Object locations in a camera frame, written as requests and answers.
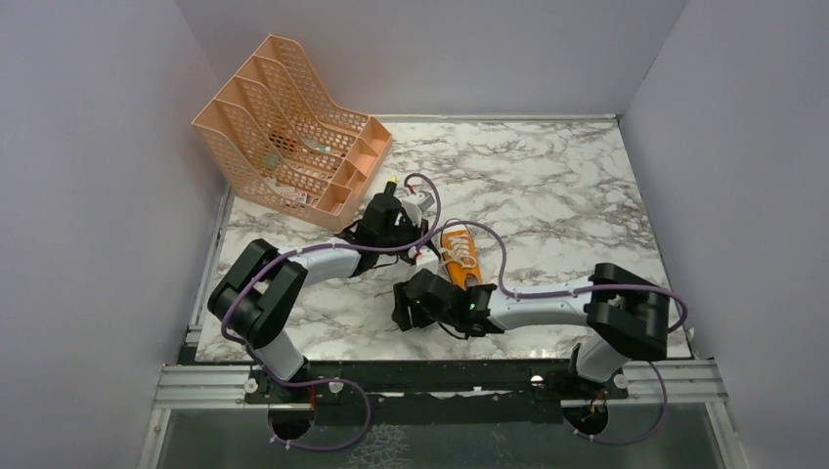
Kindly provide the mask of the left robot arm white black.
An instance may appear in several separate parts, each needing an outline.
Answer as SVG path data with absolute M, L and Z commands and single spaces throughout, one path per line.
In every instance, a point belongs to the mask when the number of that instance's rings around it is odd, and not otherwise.
M 335 278 L 357 277 L 380 266 L 382 256 L 412 265 L 410 250 L 425 235 L 422 217 L 434 204 L 428 192 L 402 198 L 374 195 L 361 219 L 317 248 L 285 256 L 268 241 L 251 241 L 207 301 L 222 330 L 272 374 L 270 387 L 284 401 L 307 388 L 305 357 L 285 326 L 302 289 Z

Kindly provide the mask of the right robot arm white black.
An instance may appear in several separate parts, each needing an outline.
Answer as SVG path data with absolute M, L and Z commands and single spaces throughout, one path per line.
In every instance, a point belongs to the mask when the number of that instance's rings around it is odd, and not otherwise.
M 627 362 L 659 362 L 668 353 L 669 291 L 611 263 L 553 291 L 506 292 L 493 283 L 462 288 L 423 270 L 395 284 L 393 294 L 391 319 L 403 331 L 438 324 L 467 339 L 529 326 L 591 329 L 593 337 L 576 346 L 563 374 L 566 389 L 579 398 Z

